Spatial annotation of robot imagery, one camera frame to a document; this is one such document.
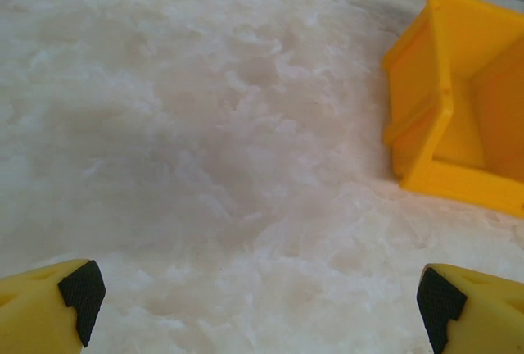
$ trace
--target marble veining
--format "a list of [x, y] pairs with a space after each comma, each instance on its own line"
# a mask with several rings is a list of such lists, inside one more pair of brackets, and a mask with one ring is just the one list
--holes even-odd
[[424, 265], [524, 281], [524, 224], [391, 175], [423, 4], [0, 0], [0, 275], [97, 260], [86, 354], [428, 353]]

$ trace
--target bin opening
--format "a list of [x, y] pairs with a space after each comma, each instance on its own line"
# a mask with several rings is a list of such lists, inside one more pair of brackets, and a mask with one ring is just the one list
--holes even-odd
[[451, 81], [454, 113], [435, 159], [524, 182], [524, 38]]

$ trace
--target white marble surface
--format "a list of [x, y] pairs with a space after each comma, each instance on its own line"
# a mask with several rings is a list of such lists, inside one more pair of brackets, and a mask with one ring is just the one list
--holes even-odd
[[524, 222], [391, 176], [423, 3], [0, 0], [0, 275], [97, 260], [86, 354], [429, 352], [424, 265], [524, 280]]

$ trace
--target yellow storage bin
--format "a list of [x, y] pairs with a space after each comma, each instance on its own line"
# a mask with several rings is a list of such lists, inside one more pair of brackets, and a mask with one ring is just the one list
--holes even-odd
[[524, 217], [524, 15], [427, 0], [383, 66], [400, 186]]

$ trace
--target black rubber pad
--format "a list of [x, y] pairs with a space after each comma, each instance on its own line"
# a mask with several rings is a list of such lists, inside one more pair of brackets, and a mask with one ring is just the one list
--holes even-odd
[[435, 354], [448, 343], [449, 320], [458, 320], [468, 298], [432, 268], [427, 268], [418, 286], [417, 303]]
[[76, 332], [84, 347], [87, 347], [100, 306], [106, 296], [106, 286], [97, 263], [89, 261], [82, 265], [64, 278], [58, 284], [58, 288], [65, 305], [76, 310]]

